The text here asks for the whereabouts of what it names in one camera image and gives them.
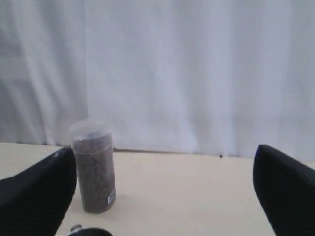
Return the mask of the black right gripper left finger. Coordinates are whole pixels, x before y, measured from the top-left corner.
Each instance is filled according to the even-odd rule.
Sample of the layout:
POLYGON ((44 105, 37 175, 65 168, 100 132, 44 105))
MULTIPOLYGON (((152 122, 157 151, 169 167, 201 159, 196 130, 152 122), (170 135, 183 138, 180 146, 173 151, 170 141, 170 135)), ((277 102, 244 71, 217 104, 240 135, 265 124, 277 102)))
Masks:
POLYGON ((0 181, 0 234, 54 236, 77 184, 72 149, 61 148, 0 181))

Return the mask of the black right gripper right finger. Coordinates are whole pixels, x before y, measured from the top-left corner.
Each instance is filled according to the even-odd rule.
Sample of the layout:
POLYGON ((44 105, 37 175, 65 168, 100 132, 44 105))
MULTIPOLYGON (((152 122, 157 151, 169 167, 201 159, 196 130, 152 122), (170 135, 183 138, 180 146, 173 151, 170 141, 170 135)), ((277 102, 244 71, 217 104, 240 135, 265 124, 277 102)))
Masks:
POLYGON ((269 145, 259 145, 253 186, 275 235, 315 234, 314 169, 269 145))

